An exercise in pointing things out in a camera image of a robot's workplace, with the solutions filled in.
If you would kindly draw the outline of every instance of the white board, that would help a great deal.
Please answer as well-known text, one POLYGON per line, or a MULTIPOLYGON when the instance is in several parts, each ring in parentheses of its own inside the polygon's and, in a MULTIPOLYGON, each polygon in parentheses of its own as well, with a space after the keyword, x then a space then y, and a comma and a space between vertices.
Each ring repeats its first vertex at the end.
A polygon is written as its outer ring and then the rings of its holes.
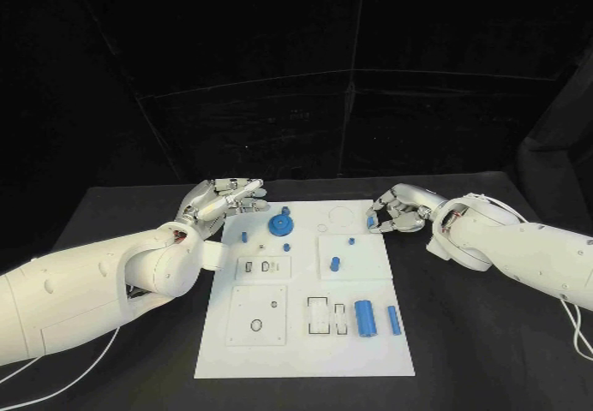
POLYGON ((383 236, 368 234, 365 226, 371 204, 371 200, 272 203, 267 212, 228 218, 223 233, 228 262, 214 277, 197 378, 414 375, 383 236), (269 221, 283 206, 295 229, 276 237, 269 221), (351 236, 354 245, 344 242, 351 236), (322 259, 334 253, 344 255, 344 264, 322 274, 328 265, 322 259), (246 262, 260 265, 269 260, 282 264, 280 270, 246 272, 246 262), (374 305, 377 336, 370 338, 358 336, 360 300, 374 305), (391 333, 391 305, 400 317, 399 336, 391 333))

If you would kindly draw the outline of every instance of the black table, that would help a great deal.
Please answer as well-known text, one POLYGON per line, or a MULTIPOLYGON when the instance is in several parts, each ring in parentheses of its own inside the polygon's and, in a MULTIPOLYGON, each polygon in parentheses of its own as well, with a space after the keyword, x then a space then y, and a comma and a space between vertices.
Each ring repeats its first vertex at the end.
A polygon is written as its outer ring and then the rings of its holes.
MULTIPOLYGON (((267 200, 375 199, 399 182, 448 198, 484 193, 537 220, 501 172, 277 181, 266 183, 267 200)), ((57 250, 156 228, 176 215, 191 188, 93 188, 57 250)), ((560 301, 495 268, 471 271, 435 257, 429 229, 384 238, 416 377, 194 379, 212 284, 204 271, 192 291, 123 327, 83 381, 29 409, 590 409, 593 363, 575 353, 560 301)), ((590 312, 583 320, 583 330, 593 331, 590 312)), ((0 406, 65 386, 109 338, 42 359, 0 386, 0 406)), ((2 367, 0 376, 16 368, 2 367)))

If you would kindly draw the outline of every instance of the white robotic arm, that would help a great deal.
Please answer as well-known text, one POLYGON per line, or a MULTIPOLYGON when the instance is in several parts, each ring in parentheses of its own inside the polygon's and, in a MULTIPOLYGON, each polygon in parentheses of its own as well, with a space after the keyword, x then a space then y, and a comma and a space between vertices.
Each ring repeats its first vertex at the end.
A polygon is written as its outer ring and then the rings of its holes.
POLYGON ((207 241, 225 217, 266 211, 261 180, 202 182, 176 221, 33 259, 0 276, 0 365, 88 342, 184 295, 201 268, 223 268, 207 241))
POLYGON ((495 265, 510 278, 593 311, 593 238, 525 218, 498 200, 469 194, 446 200, 399 184, 367 212, 371 232, 417 231, 433 222, 427 250, 472 270, 495 265), (387 206, 393 220, 378 224, 387 206))

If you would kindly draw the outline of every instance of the robotic hand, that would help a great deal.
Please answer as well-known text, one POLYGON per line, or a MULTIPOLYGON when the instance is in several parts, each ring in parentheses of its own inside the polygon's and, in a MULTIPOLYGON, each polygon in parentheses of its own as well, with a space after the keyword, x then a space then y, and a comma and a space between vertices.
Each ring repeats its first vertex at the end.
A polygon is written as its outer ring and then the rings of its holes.
POLYGON ((176 221, 33 259, 0 276, 0 365, 70 349, 184 295, 227 246, 227 216, 266 211, 263 180, 204 181, 176 221))
POLYGON ((426 249, 472 270, 495 265, 502 274, 534 289, 593 311, 593 239, 525 218, 501 201, 468 194, 446 200, 399 184, 367 212, 373 233, 414 232, 433 223, 426 249), (391 221, 377 211, 387 206, 391 221))

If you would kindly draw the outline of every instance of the blue object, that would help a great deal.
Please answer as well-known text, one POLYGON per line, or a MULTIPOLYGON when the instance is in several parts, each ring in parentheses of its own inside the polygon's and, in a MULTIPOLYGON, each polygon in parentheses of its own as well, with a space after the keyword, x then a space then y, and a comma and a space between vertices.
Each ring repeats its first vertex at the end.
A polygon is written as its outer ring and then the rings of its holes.
POLYGON ((374 324, 374 306, 370 300, 355 302, 358 335, 374 337, 377 335, 377 325, 374 324))
POLYGON ((283 237, 293 232, 293 219, 289 217, 290 209, 282 207, 282 214, 276 215, 269 222, 269 230, 277 236, 283 237))
POLYGON ((390 321, 391 321, 391 329, 393 329, 393 335, 399 336, 401 334, 401 329, 400 329, 400 321, 399 321, 399 314, 396 313, 396 307, 388 306, 387 311, 390 313, 390 321))
POLYGON ((335 272, 339 270, 339 258, 334 257, 331 259, 331 270, 335 272))

